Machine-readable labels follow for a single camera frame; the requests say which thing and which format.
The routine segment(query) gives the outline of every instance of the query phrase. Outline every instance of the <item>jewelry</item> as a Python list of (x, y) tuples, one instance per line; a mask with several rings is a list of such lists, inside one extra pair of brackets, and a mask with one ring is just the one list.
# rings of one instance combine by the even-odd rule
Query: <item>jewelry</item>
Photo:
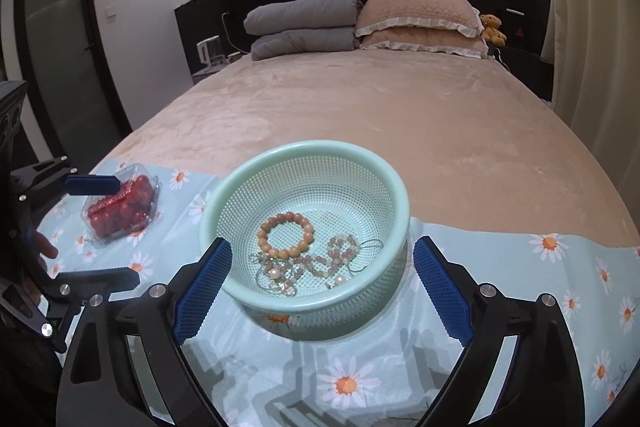
[[(359, 270), (351, 268), (351, 262), (356, 258), (357, 254), (364, 248), (383, 247), (384, 243), (379, 239), (369, 239), (358, 244), (357, 240), (351, 234), (336, 235), (327, 243), (327, 256), (321, 255), (299, 255), (284, 259), (274, 257), (270, 252), (260, 251), (251, 254), (251, 260), (260, 264), (260, 269), (255, 273), (255, 283), (258, 288), (270, 292), (279, 293), (287, 297), (293, 297), (298, 292), (296, 283), (305, 274), (310, 273), (314, 277), (325, 279), (334, 277), (333, 284), (325, 283), (328, 289), (332, 289), (337, 285), (347, 282), (347, 277), (337, 274), (337, 271), (345, 266), (350, 274), (354, 275), (366, 268)], [(322, 266), (318, 269), (314, 263)], [(269, 281), (268, 286), (260, 284), (261, 277), (266, 277)]]
[[(278, 250), (273, 248), (269, 244), (269, 233), (280, 223), (298, 223), (302, 227), (302, 239), (298, 241), (293, 247), (285, 248), (284, 250)], [(298, 257), (301, 252), (308, 250), (309, 245), (314, 241), (315, 229), (309, 220), (302, 214), (294, 214), (289, 211), (284, 214), (276, 214), (276, 216), (269, 217), (264, 223), (260, 225), (260, 230), (255, 234), (258, 238), (258, 246), (263, 253), (269, 255), (269, 257), (279, 259), (289, 259), (290, 257)]]

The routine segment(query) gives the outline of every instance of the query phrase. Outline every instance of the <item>power cord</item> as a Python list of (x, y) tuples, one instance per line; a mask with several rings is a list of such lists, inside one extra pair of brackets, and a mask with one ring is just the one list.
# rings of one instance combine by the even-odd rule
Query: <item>power cord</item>
[(244, 53), (245, 55), (249, 55), (250, 52), (246, 52), (244, 50), (241, 50), (240, 48), (238, 48), (238, 46), (236, 46), (235, 44), (233, 44), (233, 42), (231, 42), (231, 39), (229, 38), (229, 32), (226, 30), (225, 15), (229, 15), (229, 12), (224, 12), (222, 14), (222, 17), (220, 17), (220, 18), (222, 19), (222, 27), (225, 29), (226, 41), (229, 44), (231, 44), (231, 47), (233, 47), (236, 51), (239, 51), (240, 53)]
[(500, 50), (497, 47), (494, 48), (494, 58), (498, 61), (499, 64), (501, 64), (507, 71), (511, 73), (509, 67), (502, 61), (502, 55), (500, 55)]

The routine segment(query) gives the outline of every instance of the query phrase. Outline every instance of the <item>gray folded blanket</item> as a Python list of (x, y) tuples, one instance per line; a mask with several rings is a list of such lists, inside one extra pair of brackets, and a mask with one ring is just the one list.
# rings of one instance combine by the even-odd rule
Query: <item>gray folded blanket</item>
[(249, 12), (244, 29), (249, 35), (273, 35), (301, 28), (355, 26), (360, 0), (297, 0), (260, 6)]
[(251, 58), (263, 60), (304, 52), (350, 52), (358, 47), (352, 26), (348, 28), (322, 28), (288, 30), (260, 37), (251, 46)]

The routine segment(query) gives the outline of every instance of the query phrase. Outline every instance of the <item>person's hand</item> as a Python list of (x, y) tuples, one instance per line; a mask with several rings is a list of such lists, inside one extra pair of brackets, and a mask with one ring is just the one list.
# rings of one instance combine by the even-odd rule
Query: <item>person's hand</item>
[[(33, 232), (33, 246), (35, 247), (36, 254), (38, 256), (38, 263), (42, 266), (43, 270), (47, 270), (47, 264), (44, 259), (40, 256), (42, 254), (44, 257), (48, 259), (55, 259), (58, 256), (58, 248), (54, 247), (44, 235), (40, 232)], [(22, 288), (27, 292), (27, 295), (33, 301), (33, 303), (38, 306), (40, 304), (40, 298), (42, 294), (38, 287), (31, 279), (25, 279), (22, 283)]]

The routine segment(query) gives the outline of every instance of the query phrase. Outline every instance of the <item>beige pillow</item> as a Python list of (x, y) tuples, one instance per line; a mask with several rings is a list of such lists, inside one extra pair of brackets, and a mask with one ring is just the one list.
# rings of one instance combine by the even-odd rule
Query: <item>beige pillow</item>
[(386, 28), (366, 35), (361, 48), (375, 50), (409, 50), (414, 52), (444, 52), (463, 57), (488, 58), (482, 37), (467, 38), (456, 31), (432, 28)]
[(482, 33), (479, 12), (467, 0), (368, 0), (356, 37), (395, 26), (456, 30), (470, 38)]

